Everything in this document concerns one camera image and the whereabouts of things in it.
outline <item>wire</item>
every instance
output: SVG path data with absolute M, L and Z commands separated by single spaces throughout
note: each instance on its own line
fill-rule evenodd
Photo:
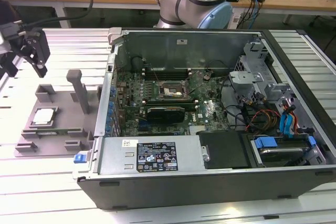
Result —
M 210 71 L 209 66 L 210 66 L 210 64 L 213 63 L 213 62 L 220 62 L 220 63 L 222 63 L 227 69 L 229 69 L 229 67 L 227 66 L 227 64 L 224 63 L 222 60 L 211 60 L 211 61 L 209 61 L 209 62 L 205 65 L 205 69 L 208 70 L 208 71 Z
M 74 20 L 74 19 L 84 18 L 85 16 L 87 16 L 92 11 L 92 7 L 93 7 L 93 0 L 90 0 L 90 5 L 89 5 L 88 9 L 85 12 L 83 12 L 81 15 L 74 16 L 74 17 L 46 18 L 46 19 L 42 19 L 40 21 L 36 21 L 36 22 L 33 22 L 33 23 L 24 24 L 23 26 L 31 28 L 31 27 L 36 27 L 36 26 L 42 26 L 42 25 L 47 24 L 47 23 L 59 22 L 59 21 L 63 21 L 63 20 Z
M 248 20 L 248 19 L 251 17 L 251 15 L 250 15 L 249 18 L 245 19 L 245 18 L 247 17 L 247 15 L 249 14 L 249 11 L 251 10 L 251 8 L 252 8 L 252 6 L 253 6 L 254 4 L 255 4 L 255 3 L 254 3 L 254 0 L 251 0 L 251 2 L 250 2 L 250 6 L 249 6 L 247 12 L 244 14 L 243 18 L 241 19 L 241 21 L 238 23 L 238 26 L 243 25 L 244 22 L 245 22 L 246 20 Z
M 254 24 L 254 21 L 256 20 L 256 18 L 259 16 L 259 12 L 260 12 L 260 9 L 262 8 L 262 6 L 263 6 L 263 3 L 260 4 L 258 2 L 258 0 L 251 0 L 250 6 L 249 6 L 248 10 L 245 12 L 245 14 L 243 15 L 241 21 L 238 23 L 238 26 L 243 25 L 244 22 L 246 22 L 248 20 L 251 20 L 251 18 L 252 18 L 252 22 L 249 25 L 249 29 L 250 29 L 252 27 L 252 25 Z
M 332 43 L 332 41 L 336 38 L 336 34 L 334 35 L 334 37 L 331 38 L 331 40 L 327 43 L 326 47 L 324 48 L 323 52 L 325 52 L 327 50 L 327 48 L 330 46 L 330 44 Z
M 253 24 L 254 24 L 254 21 L 256 21 L 257 13 L 258 13 L 258 12 L 259 12 L 259 11 L 255 9 L 253 20 L 252 20 L 252 22 L 249 24 L 248 29 L 251 29 L 251 28 L 252 28 L 252 26 L 253 26 Z

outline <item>blue release tab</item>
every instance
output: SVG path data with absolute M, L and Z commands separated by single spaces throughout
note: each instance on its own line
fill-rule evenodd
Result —
M 316 145 L 316 140 L 313 136 L 308 136 L 308 141 L 311 144 L 312 147 Z
M 258 149 L 263 147 L 277 147 L 278 144 L 272 136 L 261 136 L 254 140 Z
M 75 164 L 82 164 L 86 163 L 86 154 L 76 154 L 75 158 L 73 159 Z

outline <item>black cable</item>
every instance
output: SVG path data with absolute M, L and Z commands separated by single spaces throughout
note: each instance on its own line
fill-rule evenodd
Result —
M 93 7 L 93 0 L 90 0 L 90 5 L 89 5 L 88 9 L 85 12 L 83 12 L 81 15 L 74 16 L 74 17 L 46 18 L 46 19 L 42 19 L 40 21 L 32 22 L 32 23 L 29 23 L 29 24 L 24 24 L 23 26 L 27 27 L 27 28 L 32 28 L 32 27 L 42 26 L 42 25 L 47 24 L 47 23 L 59 22 L 59 21 L 63 21 L 63 20 L 74 20 L 74 19 L 84 18 L 85 16 L 87 16 L 92 11 L 92 7 Z
M 247 21 L 247 20 L 249 20 L 249 19 L 251 18 L 251 14 L 249 14 L 249 11 L 251 10 L 251 8 L 252 8 L 252 10 L 253 10 L 254 7 L 255 7 L 255 0 L 251 0 L 251 2 L 250 2 L 250 6 L 249 6 L 247 12 L 243 15 L 243 17 L 242 17 L 241 21 L 238 23 L 238 26 L 237 26 L 237 27 L 239 27 L 240 25 L 243 25 L 245 21 Z
M 224 63 L 222 60 L 211 60 L 211 61 L 209 61 L 209 62 L 205 65 L 205 69 L 208 70 L 208 71 L 210 71 L 210 70 L 209 70 L 210 64 L 213 63 L 213 62 L 216 62 L 216 61 L 222 63 L 227 69 L 229 69 L 229 67 L 227 66 L 227 64 Z
M 324 48 L 323 52 L 325 52 L 327 50 L 327 48 L 330 46 L 330 44 L 332 43 L 332 41 L 336 38 L 336 34 L 334 35 L 334 37 L 331 38 L 331 40 L 328 42 L 328 44 L 326 45 L 326 47 Z

